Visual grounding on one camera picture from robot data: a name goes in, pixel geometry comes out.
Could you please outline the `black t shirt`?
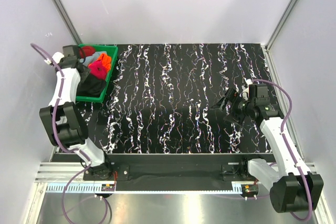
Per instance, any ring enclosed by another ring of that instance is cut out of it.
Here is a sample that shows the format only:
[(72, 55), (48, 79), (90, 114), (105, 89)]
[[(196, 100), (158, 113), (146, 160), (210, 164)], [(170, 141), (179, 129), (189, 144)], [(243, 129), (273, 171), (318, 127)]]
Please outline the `black t shirt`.
[(90, 73), (84, 81), (79, 83), (77, 96), (99, 97), (106, 85), (105, 80), (99, 79)]

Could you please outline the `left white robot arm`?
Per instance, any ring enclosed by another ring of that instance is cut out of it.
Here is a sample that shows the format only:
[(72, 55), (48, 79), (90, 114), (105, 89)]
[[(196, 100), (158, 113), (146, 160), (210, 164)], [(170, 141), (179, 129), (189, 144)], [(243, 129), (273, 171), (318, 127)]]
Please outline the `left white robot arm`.
[(107, 180), (113, 175), (113, 165), (107, 154), (89, 138), (87, 124), (76, 106), (77, 89), (83, 65), (76, 55), (56, 52), (46, 63), (56, 67), (57, 83), (52, 100), (40, 109), (39, 116), (52, 145), (65, 153), (75, 153), (85, 172)]

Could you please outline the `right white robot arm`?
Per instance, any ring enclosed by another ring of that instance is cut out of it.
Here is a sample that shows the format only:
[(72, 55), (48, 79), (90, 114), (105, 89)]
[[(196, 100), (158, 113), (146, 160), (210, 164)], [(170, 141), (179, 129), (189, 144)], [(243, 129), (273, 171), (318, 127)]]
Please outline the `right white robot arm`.
[(312, 213), (318, 204), (323, 179), (313, 174), (300, 157), (293, 141), (286, 135), (285, 118), (279, 106), (271, 104), (267, 95), (250, 95), (247, 100), (237, 92), (227, 93), (212, 109), (229, 113), (225, 120), (242, 125), (246, 117), (256, 122), (270, 144), (277, 169), (262, 158), (248, 160), (238, 167), (239, 176), (244, 180), (253, 177), (269, 191), (270, 201), (277, 213), (307, 211)]

